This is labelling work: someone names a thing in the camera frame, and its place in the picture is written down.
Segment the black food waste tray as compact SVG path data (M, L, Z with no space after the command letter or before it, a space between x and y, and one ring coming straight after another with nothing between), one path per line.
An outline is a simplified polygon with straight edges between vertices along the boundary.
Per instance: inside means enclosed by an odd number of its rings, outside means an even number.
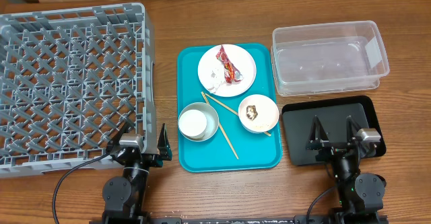
M330 142L347 140L347 117L351 116L362 128L381 132L372 100L367 96L352 96L313 102L286 104L282 121L290 160L294 165L316 165L317 151L306 149L312 120L318 117Z

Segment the grey plastic dish rack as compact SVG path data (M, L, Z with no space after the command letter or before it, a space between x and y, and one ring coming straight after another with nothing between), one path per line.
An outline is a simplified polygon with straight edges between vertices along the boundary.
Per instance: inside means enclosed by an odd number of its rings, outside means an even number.
M96 158L124 123L155 143L154 27L141 3L1 16L1 177Z

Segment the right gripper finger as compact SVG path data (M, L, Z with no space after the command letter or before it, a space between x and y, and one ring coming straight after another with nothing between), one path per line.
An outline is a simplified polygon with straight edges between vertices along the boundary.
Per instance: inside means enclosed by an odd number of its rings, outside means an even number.
M353 142L358 140L357 133L362 127L354 120L352 116L346 118L347 141Z
M314 116L312 120L309 143L327 143L329 138L319 120L318 116Z

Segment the clear plastic waste bin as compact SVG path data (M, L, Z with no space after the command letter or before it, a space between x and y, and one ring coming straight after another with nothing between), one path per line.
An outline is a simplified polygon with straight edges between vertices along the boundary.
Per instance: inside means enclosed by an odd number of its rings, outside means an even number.
M281 96L375 89L390 72L384 42L373 21L276 28L271 62Z

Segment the red snack wrapper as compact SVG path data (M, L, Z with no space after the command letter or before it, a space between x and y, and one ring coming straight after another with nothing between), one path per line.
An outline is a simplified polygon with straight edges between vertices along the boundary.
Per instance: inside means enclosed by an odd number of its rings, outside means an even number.
M216 59L219 60L224 67L224 78L227 83L238 83L243 80L241 72L230 61L223 46L220 47L220 50L216 54Z

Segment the wooden chopstick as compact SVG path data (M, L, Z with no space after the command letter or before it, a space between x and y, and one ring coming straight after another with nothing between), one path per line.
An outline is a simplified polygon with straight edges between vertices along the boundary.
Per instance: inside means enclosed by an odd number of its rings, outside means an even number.
M203 91L201 91L201 95L202 95L202 97L203 97L203 99L204 99L205 103L206 103L206 104L208 104L208 105L210 105L209 100L207 99L207 96L204 94L204 92L203 92ZM220 131L222 132L222 134L223 134L223 136L224 136L224 138L225 138L226 142L228 143L229 147L231 148L231 150L232 150L232 152L233 152L233 154L234 154L235 158L236 158L237 160L239 160L239 157L238 157L238 154L237 154L237 152L236 152L235 148L233 147L233 145L232 145L232 143L231 143L231 141L230 141L229 137L227 136L227 134L226 134L226 132L225 132L225 130L224 130L224 128L223 128L223 126L222 126L222 125L221 125L221 123L220 123L220 119L218 119L218 128L219 128L219 129L220 129Z
M229 106L227 106L227 105L225 105L224 103L222 103L221 101L219 101L219 100L217 100L217 99L215 99L214 97L212 97L211 95L209 95L209 94L207 94L207 93L203 93L203 92L201 92L202 94L203 94L203 96L205 97L205 98L210 98L211 100L213 100L214 102L216 102L217 104L219 104L219 105L221 105L222 107L224 107L225 109L227 109L228 111L230 111L231 113L233 113L233 114L235 114L235 115L237 115L238 117L239 117L239 115L238 115L238 113L237 113L237 111L235 111L235 110L233 110L233 109L231 109ZM265 132L263 132L265 135L267 135L268 137L271 137L271 133L269 133L269 132L267 132L267 131L265 131Z

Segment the grey metal bowl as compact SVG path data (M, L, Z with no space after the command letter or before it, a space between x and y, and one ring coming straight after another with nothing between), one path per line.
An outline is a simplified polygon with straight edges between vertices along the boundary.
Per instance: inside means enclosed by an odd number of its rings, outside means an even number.
M181 111L181 113L179 114L178 120L179 120L179 118L183 112L185 112L187 110L192 110L192 109L202 111L202 113L204 113L204 115L206 116L207 127L205 129L205 133L201 138L198 138L198 139L191 139L191 138L184 136L181 132L180 133L186 139L191 140L191 141L195 141L195 142L202 142L202 141L206 141L206 140L212 138L218 130L218 119L219 119L219 117L218 117L218 113L216 112L216 110L212 106L210 106L204 102L195 102L195 103L189 104L188 106L186 106Z

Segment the wooden chopstick left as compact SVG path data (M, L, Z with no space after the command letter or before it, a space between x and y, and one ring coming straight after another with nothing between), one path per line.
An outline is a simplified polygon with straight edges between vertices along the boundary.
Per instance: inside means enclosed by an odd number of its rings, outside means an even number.
M204 92L203 92L203 91L201 91L201 95L202 95L202 97L203 97L203 99L204 99L205 103L206 103L206 104L208 104L208 105L210 105L209 100L207 99L207 96L204 94ZM218 119L218 128L219 128L219 129L220 129L220 131L222 132L222 134L223 134L223 136L224 136L224 138L225 138L226 142L228 143L229 147L231 148L231 150L232 150L232 152L233 152L233 154L234 154L235 158L236 158L237 160L239 160L239 157L238 157L238 154L237 154L237 152L236 152L235 148L233 147L233 145L232 145L232 143L231 143L231 141L230 141L229 137L227 136L227 134L226 134L226 132L225 132L225 130L224 130L224 128L223 128L223 126L222 126L222 125L221 125L221 123L220 123L220 119Z

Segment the wooden chopstick right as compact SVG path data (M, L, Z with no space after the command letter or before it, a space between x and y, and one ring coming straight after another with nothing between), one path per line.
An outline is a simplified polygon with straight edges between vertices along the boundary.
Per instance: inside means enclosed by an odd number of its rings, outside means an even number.
M225 105L224 103L222 103L221 101L219 101L219 100L217 100L217 99L215 99L214 97L212 97L211 95L209 95L209 94L207 94L207 93L203 93L203 92L201 92L202 94L203 94L203 96L205 97L205 98L210 98L211 100L213 100L214 102L216 102L217 104L219 104L219 105L221 105L222 107L224 107L225 109L227 109L228 111L230 111L231 113L233 113L233 114L235 114L235 115L237 115L238 117L239 117L239 115L238 115L238 113L237 113L237 111L235 111L235 110L233 110L233 109L231 109L229 106L227 106L227 105ZM265 131L265 132L263 132L265 135L267 135L268 137L271 137L271 133L269 133L269 132L267 132L267 131Z

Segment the small pink bowl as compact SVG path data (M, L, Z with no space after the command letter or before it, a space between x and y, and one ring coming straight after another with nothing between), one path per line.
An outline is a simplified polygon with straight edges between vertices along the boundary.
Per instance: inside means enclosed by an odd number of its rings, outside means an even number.
M245 97L239 104L238 117L246 130L266 133L278 123L279 109L271 98L253 94Z

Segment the food scraps and rice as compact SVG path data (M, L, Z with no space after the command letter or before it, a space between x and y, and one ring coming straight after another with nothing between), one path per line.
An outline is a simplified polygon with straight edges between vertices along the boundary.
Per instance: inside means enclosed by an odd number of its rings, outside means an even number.
M273 115L266 108L249 105L246 107L246 123L253 131L267 131L273 124Z

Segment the white tissue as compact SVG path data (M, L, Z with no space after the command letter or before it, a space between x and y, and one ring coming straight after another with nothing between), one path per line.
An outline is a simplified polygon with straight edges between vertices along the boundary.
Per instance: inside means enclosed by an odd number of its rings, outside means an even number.
M215 93L218 88L225 82L224 70L222 68L213 68L211 71L209 82L209 92Z

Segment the teal serving tray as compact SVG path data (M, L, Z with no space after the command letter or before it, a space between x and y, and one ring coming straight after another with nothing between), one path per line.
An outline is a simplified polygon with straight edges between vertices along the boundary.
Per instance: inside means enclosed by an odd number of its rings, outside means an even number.
M217 96L216 99L237 111L241 101L253 94L261 94L276 100L275 84L269 51L259 43L239 44L251 54L257 66L257 76L251 87L234 97ZM205 88L199 82L197 66L210 46L192 46L182 50L177 58L177 106L181 112L186 106L203 102L201 91ZM272 128L268 137L264 133L251 133L243 127L240 119L213 100L211 106L217 111L220 122L235 148L237 160L222 132L202 142L186 139L178 133L178 160L189 172L219 172L230 170L252 170L276 166L282 157L280 127Z

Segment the white paper cup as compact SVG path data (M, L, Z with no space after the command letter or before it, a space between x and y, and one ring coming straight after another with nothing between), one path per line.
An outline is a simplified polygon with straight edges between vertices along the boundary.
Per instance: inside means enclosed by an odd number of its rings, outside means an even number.
M207 118L199 110L187 110L183 112L178 121L180 132L191 139L201 138L207 127Z

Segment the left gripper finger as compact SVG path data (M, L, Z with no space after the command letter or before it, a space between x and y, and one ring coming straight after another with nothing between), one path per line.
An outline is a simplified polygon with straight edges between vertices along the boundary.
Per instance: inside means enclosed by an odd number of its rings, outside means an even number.
M125 133L128 133L131 128L133 128L132 125L129 122L125 122L124 125L122 125L122 127L120 128L120 130L113 137L113 139L112 139L112 145L113 146L118 145L121 137Z
M167 128L166 128L166 124L163 123L161 131L160 131L160 135L158 138L158 149L159 150L168 150L169 148L170 148L170 144L168 141Z

